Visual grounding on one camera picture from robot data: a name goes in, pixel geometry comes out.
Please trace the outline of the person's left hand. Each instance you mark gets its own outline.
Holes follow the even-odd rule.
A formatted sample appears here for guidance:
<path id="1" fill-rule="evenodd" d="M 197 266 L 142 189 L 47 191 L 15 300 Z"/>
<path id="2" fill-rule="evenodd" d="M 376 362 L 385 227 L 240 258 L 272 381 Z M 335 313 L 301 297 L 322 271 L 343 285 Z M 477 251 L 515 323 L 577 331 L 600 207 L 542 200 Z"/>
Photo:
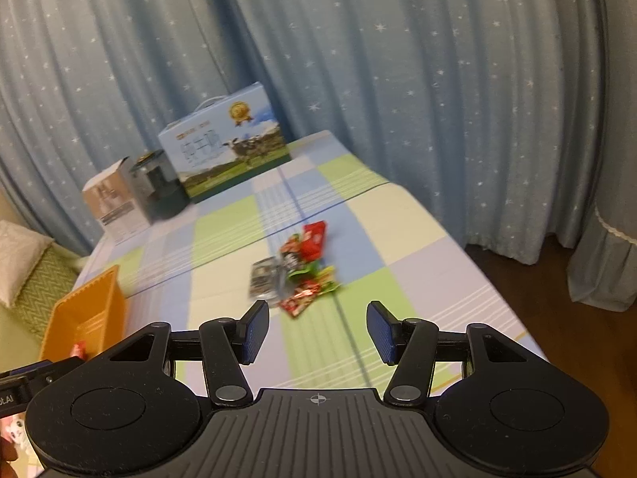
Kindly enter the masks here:
<path id="1" fill-rule="evenodd" d="M 17 452 L 14 447 L 14 443 L 11 443 L 8 439 L 0 437 L 1 443 L 1 464 L 11 464 L 17 460 Z"/>

